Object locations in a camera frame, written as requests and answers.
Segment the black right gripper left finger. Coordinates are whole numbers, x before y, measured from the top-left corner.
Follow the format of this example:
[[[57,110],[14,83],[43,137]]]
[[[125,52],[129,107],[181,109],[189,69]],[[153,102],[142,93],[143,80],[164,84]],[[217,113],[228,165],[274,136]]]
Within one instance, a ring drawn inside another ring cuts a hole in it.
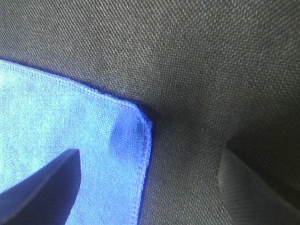
[[[81,184],[78,149],[68,149],[0,194],[2,225],[64,225]]]

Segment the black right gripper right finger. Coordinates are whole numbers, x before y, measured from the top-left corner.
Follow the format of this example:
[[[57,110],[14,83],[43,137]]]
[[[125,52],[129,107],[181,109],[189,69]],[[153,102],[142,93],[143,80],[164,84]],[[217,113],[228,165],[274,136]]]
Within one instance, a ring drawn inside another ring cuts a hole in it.
[[[298,225],[300,193],[223,149],[218,188],[234,225]]]

